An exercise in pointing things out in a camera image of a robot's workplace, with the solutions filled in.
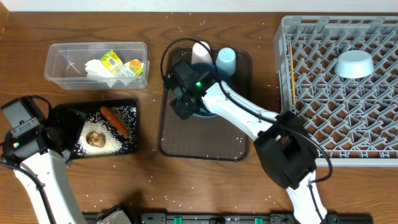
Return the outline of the dark blue plate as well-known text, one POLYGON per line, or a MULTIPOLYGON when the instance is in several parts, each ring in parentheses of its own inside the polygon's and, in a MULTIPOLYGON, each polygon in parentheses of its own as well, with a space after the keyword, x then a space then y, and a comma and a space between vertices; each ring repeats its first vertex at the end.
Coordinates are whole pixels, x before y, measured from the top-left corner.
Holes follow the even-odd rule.
MULTIPOLYGON (((216 75, 220 80, 226 82, 230 88, 234 89, 234 84, 233 84, 232 79, 230 78, 230 75, 226 71, 224 71, 220 68, 218 68, 218 74, 216 74, 213 64, 195 63, 195 64, 192 64, 192 68, 198 72, 210 72, 210 73, 216 75)), ((196 112, 193 115, 196 117, 199 117, 199 118, 217 117, 217 114, 207 112, 203 108, 200 108, 199 112, 196 112)))

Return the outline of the white plastic cup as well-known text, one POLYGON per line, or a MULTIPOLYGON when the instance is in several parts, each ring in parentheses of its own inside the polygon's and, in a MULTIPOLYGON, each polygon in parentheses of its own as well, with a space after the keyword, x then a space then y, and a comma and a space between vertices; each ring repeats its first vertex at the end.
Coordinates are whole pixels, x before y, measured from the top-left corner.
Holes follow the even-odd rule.
POLYGON ((211 55, 208 52, 209 49, 210 46, 205 41, 201 41, 200 44, 195 43, 192 47, 192 65, 196 63, 212 64, 211 55))

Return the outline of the golden brown food scrap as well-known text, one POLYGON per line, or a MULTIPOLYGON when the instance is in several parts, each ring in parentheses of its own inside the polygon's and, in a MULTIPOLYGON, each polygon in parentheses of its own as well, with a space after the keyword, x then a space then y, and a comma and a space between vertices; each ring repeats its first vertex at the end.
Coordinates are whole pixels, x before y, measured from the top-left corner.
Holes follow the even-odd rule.
POLYGON ((93 131, 86 135, 86 142, 93 147, 104 147, 106 138, 103 133, 93 131))

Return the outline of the orange carrot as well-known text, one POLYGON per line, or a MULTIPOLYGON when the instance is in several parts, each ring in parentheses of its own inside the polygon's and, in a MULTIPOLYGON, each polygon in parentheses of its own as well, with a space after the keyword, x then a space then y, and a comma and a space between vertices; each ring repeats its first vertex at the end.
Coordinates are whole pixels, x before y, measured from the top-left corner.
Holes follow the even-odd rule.
POLYGON ((127 128, 107 106, 101 106, 99 110, 106 120, 109 121, 123 136, 126 138, 130 136, 127 128))

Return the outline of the light blue plastic cup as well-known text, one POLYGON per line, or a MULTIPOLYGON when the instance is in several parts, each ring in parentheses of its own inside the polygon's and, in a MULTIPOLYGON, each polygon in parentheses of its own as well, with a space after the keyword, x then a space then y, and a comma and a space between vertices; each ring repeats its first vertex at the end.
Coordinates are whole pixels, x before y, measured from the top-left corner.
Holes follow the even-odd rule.
POLYGON ((236 71, 236 53, 229 47, 222 48, 218 52, 216 59, 217 67, 223 71, 223 73, 231 76, 236 71))

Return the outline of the white rice pile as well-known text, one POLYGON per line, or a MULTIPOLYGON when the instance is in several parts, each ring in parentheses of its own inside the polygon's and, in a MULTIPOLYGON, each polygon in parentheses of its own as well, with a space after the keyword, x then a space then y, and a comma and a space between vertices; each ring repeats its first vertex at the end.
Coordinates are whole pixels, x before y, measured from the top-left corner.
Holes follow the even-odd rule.
POLYGON ((87 117, 80 138, 75 144, 75 152, 78 157, 131 154, 137 150, 137 108, 135 106, 114 106, 110 110, 127 128, 130 136, 128 138, 123 136, 99 111, 91 113, 87 117), (93 147, 86 142, 86 135, 93 131, 105 135, 106 143, 104 147, 93 147))

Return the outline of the white napkin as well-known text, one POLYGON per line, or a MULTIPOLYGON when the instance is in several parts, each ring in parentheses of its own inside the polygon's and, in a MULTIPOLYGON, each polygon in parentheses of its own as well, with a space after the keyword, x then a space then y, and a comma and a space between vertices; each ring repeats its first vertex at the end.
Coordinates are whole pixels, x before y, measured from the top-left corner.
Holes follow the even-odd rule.
POLYGON ((115 78, 100 60, 90 60, 85 64, 85 70, 88 78, 115 78))

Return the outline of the green snack wrapper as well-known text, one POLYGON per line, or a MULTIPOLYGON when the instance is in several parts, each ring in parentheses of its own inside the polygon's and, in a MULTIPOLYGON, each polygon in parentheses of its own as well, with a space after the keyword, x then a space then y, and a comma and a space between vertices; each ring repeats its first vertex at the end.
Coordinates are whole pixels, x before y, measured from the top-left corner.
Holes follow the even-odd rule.
POLYGON ((115 77, 139 77, 144 72, 144 63, 138 59, 130 60, 126 63, 119 58, 119 56, 110 50, 105 53, 100 62, 115 76, 115 77))

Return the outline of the wooden chopstick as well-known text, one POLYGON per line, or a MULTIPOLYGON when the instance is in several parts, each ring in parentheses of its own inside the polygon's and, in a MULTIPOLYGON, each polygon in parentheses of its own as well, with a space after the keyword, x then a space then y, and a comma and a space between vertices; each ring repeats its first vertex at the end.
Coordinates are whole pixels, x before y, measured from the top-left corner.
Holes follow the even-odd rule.
POLYGON ((291 73, 291 87, 292 87, 292 102, 293 105, 296 105, 296 94, 295 94, 295 78, 294 78, 294 53, 292 43, 289 43, 289 52, 290 52, 290 73, 291 73))

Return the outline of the light blue bowl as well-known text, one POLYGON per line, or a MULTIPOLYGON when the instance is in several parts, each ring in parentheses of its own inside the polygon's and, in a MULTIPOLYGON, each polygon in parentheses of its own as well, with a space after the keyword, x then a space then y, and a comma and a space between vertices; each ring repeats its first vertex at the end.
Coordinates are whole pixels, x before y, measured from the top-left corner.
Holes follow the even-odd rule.
POLYGON ((350 50, 338 56, 334 71, 343 78, 364 78, 374 72, 373 59, 365 51, 350 50))

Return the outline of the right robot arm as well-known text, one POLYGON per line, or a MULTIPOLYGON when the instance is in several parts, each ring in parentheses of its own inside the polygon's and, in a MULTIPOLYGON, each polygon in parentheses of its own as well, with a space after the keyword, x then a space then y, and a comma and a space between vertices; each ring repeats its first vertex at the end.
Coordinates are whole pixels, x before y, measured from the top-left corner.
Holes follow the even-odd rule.
POLYGON ((229 121, 253 140, 262 168, 287 191, 299 223, 326 222, 327 210, 316 186, 318 150, 296 115, 253 104, 223 81, 214 65, 197 70, 179 60, 162 79, 164 88, 175 95, 171 106, 181 119, 206 111, 229 121))

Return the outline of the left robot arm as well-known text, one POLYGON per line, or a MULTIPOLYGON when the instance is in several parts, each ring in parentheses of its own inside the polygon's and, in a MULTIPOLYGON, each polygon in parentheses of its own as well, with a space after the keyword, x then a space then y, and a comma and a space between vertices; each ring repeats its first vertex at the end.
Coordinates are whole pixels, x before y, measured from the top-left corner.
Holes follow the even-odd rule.
POLYGON ((1 106, 12 126, 2 142, 1 165, 12 169, 24 186, 40 223, 132 223, 121 206, 84 214, 74 197, 66 168, 87 115, 67 106, 49 107, 44 115, 38 97, 23 96, 1 106))

